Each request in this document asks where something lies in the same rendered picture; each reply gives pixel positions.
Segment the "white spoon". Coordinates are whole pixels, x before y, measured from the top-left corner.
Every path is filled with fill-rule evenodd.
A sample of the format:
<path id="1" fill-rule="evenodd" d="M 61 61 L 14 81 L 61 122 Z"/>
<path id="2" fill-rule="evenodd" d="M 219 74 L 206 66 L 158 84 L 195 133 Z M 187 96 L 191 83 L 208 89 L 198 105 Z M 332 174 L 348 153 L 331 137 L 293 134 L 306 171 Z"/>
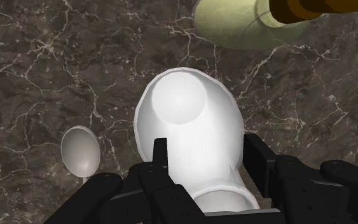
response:
<path id="1" fill-rule="evenodd" d="M 60 143 L 60 154 L 71 174 L 85 184 L 100 165 L 100 146 L 95 134 L 87 127 L 77 125 L 65 132 Z"/>

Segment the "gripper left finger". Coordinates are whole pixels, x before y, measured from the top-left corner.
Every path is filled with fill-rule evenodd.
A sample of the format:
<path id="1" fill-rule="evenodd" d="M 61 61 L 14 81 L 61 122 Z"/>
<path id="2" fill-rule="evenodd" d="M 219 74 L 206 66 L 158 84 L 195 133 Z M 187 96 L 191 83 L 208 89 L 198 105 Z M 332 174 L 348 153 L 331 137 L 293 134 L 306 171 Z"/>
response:
<path id="1" fill-rule="evenodd" d="M 133 165 L 125 179 L 92 176 L 43 224 L 205 224 L 205 215 L 168 175 L 167 140 L 155 139 L 153 159 Z"/>

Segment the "white cup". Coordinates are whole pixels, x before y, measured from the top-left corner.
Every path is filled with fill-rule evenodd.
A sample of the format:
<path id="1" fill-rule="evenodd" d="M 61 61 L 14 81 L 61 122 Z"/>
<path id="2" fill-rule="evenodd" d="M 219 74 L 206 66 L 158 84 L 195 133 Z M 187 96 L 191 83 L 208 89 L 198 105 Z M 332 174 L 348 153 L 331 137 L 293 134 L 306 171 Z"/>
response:
<path id="1" fill-rule="evenodd" d="M 160 73 L 136 107 L 134 132 L 145 162 L 154 140 L 167 139 L 169 176 L 203 212 L 259 209 L 239 174 L 244 119 L 220 81 L 188 67 Z"/>

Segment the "pale green vase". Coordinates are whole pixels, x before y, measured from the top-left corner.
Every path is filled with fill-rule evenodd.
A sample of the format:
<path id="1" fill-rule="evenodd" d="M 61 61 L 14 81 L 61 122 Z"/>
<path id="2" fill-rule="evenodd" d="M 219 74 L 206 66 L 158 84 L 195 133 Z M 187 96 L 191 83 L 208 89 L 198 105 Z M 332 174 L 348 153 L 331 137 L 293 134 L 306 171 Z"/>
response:
<path id="1" fill-rule="evenodd" d="M 309 22 L 283 24 L 272 17 L 269 0 L 198 0 L 193 19 L 200 35 L 216 45 L 262 50 L 292 42 Z"/>

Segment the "brown bottle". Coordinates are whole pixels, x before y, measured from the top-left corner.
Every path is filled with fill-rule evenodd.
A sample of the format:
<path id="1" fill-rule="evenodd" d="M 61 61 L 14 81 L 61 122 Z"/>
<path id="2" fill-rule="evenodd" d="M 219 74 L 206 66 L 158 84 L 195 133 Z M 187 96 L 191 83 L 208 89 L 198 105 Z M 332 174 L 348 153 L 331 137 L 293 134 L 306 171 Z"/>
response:
<path id="1" fill-rule="evenodd" d="M 269 0 L 272 17 L 283 24 L 312 20 L 323 13 L 358 11 L 358 0 Z"/>

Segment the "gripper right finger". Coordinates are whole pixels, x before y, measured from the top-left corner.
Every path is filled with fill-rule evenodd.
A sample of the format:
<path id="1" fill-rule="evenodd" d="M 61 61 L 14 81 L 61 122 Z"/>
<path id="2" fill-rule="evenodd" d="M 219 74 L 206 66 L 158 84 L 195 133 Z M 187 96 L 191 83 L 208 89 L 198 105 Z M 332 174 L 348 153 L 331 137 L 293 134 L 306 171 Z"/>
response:
<path id="1" fill-rule="evenodd" d="M 243 165 L 286 224 L 358 224 L 358 166 L 328 160 L 313 169 L 274 154 L 256 134 L 244 135 Z"/>

